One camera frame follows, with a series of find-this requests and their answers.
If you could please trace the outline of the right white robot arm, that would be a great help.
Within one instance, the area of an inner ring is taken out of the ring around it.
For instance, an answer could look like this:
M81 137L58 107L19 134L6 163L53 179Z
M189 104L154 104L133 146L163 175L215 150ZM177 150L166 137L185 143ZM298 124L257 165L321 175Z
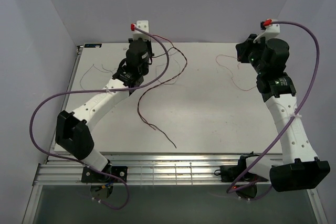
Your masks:
M282 39L250 34L236 50L238 62L251 64L257 73L257 89L278 132L275 141L281 145L282 164L265 157L268 147L260 155L242 155L235 178L250 180L257 175L269 180L277 192L316 188L330 165L312 148L298 113L296 89L285 73L289 45Z

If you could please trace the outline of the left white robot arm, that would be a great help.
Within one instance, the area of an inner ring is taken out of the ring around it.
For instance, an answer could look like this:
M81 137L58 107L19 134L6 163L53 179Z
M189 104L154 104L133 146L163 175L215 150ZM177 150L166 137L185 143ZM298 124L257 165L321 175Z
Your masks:
M57 117L56 143L77 160L94 168L93 175L100 182L111 177L110 162L94 148L91 131L113 107L133 93L133 90L113 89L132 89L142 84L149 73L151 57L149 40L131 39L125 58L103 91L71 112L60 112Z

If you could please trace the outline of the left blue label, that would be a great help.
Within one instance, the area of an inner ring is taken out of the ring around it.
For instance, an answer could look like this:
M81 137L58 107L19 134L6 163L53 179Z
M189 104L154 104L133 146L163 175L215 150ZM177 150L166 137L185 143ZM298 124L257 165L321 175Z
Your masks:
M95 44L85 44L85 48L101 48L102 44L101 43L95 43Z

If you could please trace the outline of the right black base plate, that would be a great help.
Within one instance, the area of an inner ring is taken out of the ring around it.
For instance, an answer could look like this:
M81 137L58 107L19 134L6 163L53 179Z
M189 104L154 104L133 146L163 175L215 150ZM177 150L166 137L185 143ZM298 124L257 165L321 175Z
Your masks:
M243 171L243 168L239 168L238 165L236 166L227 166L222 165L219 167L219 169L214 171L215 176L219 176L221 178L221 182L233 182L238 175ZM253 182L253 181L260 181L260 182L266 182L267 179L260 177L256 174L252 174L250 172L247 172L240 180L239 182Z

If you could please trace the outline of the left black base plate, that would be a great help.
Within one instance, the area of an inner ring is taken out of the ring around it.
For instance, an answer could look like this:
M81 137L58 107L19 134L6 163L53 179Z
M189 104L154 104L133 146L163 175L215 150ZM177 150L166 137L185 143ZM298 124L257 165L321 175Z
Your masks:
M104 170L104 173L111 174L115 177L127 181L128 167L127 166L111 166L108 165ZM111 178L107 175L99 174L88 167L84 167L81 176L82 183L119 183L115 178Z

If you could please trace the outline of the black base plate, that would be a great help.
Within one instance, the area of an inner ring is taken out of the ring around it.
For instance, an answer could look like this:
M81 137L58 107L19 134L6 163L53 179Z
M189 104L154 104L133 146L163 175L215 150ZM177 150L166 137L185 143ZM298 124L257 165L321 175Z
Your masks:
M115 177L127 181L128 167L127 166L111 166L108 165L104 170L104 173L111 174ZM111 178L107 175L99 174L88 167L84 167L81 176L82 183L119 183L115 178Z
M219 167L219 169L214 171L215 176L219 176L221 178L221 182L233 182L238 175L243 171L243 168L239 168L238 165L236 166L227 166L222 165ZM250 172L247 172L240 180L239 182L253 182L253 181L260 181L260 182L266 182L267 179L260 177L256 174L252 174Z

